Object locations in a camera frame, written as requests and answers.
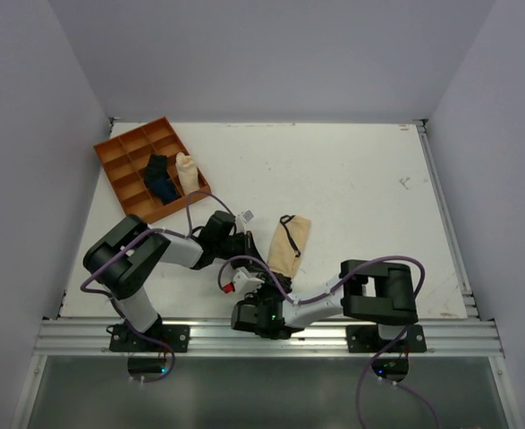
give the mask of sorting tray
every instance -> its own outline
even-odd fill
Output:
[[[185,207],[186,197],[176,171],[176,154],[188,155],[186,147],[166,118],[149,122],[142,127],[95,145],[95,152],[119,204],[127,215],[137,215],[147,223],[156,222]],[[145,185],[145,169],[151,154],[167,156],[166,170],[181,198],[163,205],[161,199]],[[199,170],[199,187],[210,192],[210,186]],[[191,197],[195,203],[205,194]]]

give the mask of white table surface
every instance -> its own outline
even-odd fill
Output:
[[[112,136],[140,126],[116,123]],[[416,257],[427,268],[418,296],[420,318],[465,318],[461,281],[413,125],[321,123],[173,123],[213,192],[249,223],[262,257],[281,215],[312,221],[293,287],[303,290],[339,273],[345,259]],[[191,206],[194,225],[220,206]],[[115,315],[104,298],[80,292],[89,275],[85,252],[124,217],[107,177],[99,174],[62,317]],[[156,225],[186,232],[184,210]],[[237,294],[216,287],[220,264],[194,272],[159,264],[145,283],[163,317],[230,317]],[[418,274],[414,271],[414,280]]]

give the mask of black object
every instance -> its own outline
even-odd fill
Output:
[[[147,187],[152,190],[155,195],[161,198],[163,204],[172,203],[181,197],[176,190],[176,187],[167,176],[156,179],[150,183],[148,182]]]
[[[181,197],[170,180],[166,171],[166,164],[166,156],[151,154],[145,169],[145,184],[147,188],[161,198],[163,204],[169,204]]]
[[[342,262],[340,278],[366,261]],[[372,277],[376,296],[364,297],[363,287]],[[343,286],[343,315],[377,324],[415,324],[419,318],[411,282],[411,269],[404,264],[380,263],[354,275]]]
[[[127,358],[127,371],[131,377],[142,374],[162,374],[166,371],[166,359],[160,357],[134,357]]]
[[[350,353],[377,353],[391,340],[379,336],[376,325],[361,326],[351,324],[345,327],[345,339]],[[387,353],[424,353],[427,351],[423,327],[419,324],[410,326],[407,335],[391,347]]]
[[[199,270],[213,263],[216,258],[230,259],[238,255],[246,255],[261,259],[256,249],[250,231],[230,235],[235,218],[232,214],[217,210],[210,216],[207,224],[200,229],[199,236],[194,238],[202,247],[203,253],[199,261],[191,269]],[[263,271],[251,261],[232,261],[231,267],[248,267],[251,273]]]
[[[147,224],[138,216],[126,216],[88,250],[83,258],[83,266],[94,273],[147,228]],[[104,284],[115,299],[127,299],[143,286],[170,244],[171,241],[162,234],[147,236],[130,256],[125,255],[109,266],[98,276],[97,281]]]
[[[114,324],[107,328],[111,333],[109,351],[114,352],[162,352],[163,348],[146,342],[136,336],[126,324]],[[167,343],[174,352],[184,353],[189,347],[190,327],[187,324],[163,324],[159,317],[157,321],[145,331],[145,335]]]
[[[151,154],[145,169],[145,184],[148,186],[162,177],[169,179],[169,174],[166,172],[166,156]]]
[[[279,273],[275,275],[286,293],[290,293],[292,280]],[[259,276],[264,283],[234,305],[231,327],[235,331],[253,332],[272,340],[288,340],[293,333],[303,331],[301,328],[286,326],[282,316],[284,297],[266,272]]]
[[[409,373],[409,360],[404,357],[398,359],[381,357],[371,364],[371,369],[378,377],[400,382]]]
[[[292,246],[292,250],[294,251],[294,255],[296,257],[300,257],[301,256],[301,252],[300,252],[300,249],[298,248],[298,246],[296,245],[296,242],[294,241],[294,239],[292,238],[292,235],[290,234],[290,230],[288,229],[288,222],[290,222],[295,216],[291,215],[291,214],[285,214],[284,216],[282,216],[280,218],[280,224],[284,227],[285,231],[286,231],[286,237],[288,237],[288,242],[290,243],[290,246]]]

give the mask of purple cable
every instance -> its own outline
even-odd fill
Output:
[[[195,190],[194,192],[191,192],[189,195],[186,196],[187,201],[186,201],[185,209],[186,209],[186,212],[187,212],[187,221],[189,223],[189,233],[186,236],[187,239],[190,236],[192,236],[191,196],[196,195],[196,194],[205,194],[205,195],[208,195],[209,197],[214,198],[216,201],[218,201],[220,203],[220,205],[222,207],[224,207],[224,210],[226,210],[230,215],[234,216],[234,213],[232,212],[232,210],[230,208],[228,208],[228,206],[224,203],[224,201],[222,199],[220,199],[216,195],[213,195],[210,192],[207,192],[205,190]]]
[[[425,405],[427,405],[427,408],[429,408],[429,411],[431,411],[433,418],[435,419],[435,424],[437,426],[437,429],[442,428],[441,421],[439,420],[439,416],[437,415],[435,408],[433,408],[433,406],[431,405],[431,402],[429,402],[429,400],[425,396],[423,396],[421,393],[419,393],[418,391],[414,390],[413,388],[405,384],[397,383],[396,386],[402,389],[403,391],[409,392],[413,396],[417,396],[422,402],[424,402]]]
[[[135,239],[131,243],[129,243],[124,248],[122,248],[121,251],[117,253],[114,257],[112,257],[107,262],[105,262],[103,265],[101,265],[101,267],[99,267],[98,270],[96,270],[85,282],[83,282],[80,286],[81,291],[86,292],[86,293],[98,293],[98,294],[106,295],[106,296],[110,295],[108,292],[105,292],[104,290],[88,289],[87,287],[89,286],[91,282],[96,280],[97,277],[99,277],[103,272],[105,272],[111,265],[113,265],[119,259],[124,257],[129,250],[137,246],[143,239],[145,239],[147,236],[155,232],[164,232],[166,234],[174,235],[175,237],[180,237],[182,239],[185,238],[184,235],[180,234],[179,232],[169,231],[164,228],[153,228],[153,229],[145,230],[144,232],[139,234],[137,237],[135,237]]]

